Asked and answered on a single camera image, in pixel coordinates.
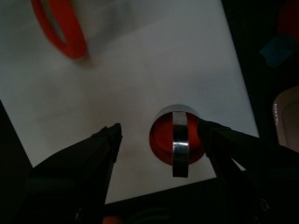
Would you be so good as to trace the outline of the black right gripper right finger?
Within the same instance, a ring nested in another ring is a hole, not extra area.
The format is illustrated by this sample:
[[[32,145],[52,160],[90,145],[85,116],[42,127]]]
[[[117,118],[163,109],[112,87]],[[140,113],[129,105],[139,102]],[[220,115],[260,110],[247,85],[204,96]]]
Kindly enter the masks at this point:
[[[203,119],[197,136],[228,188],[233,224],[299,224],[299,153]]]

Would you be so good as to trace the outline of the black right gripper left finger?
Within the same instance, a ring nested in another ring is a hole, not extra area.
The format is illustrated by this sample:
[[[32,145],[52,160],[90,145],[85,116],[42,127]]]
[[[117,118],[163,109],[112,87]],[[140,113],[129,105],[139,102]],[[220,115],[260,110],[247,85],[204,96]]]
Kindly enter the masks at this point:
[[[14,224],[101,224],[121,126],[103,128],[38,163]]]

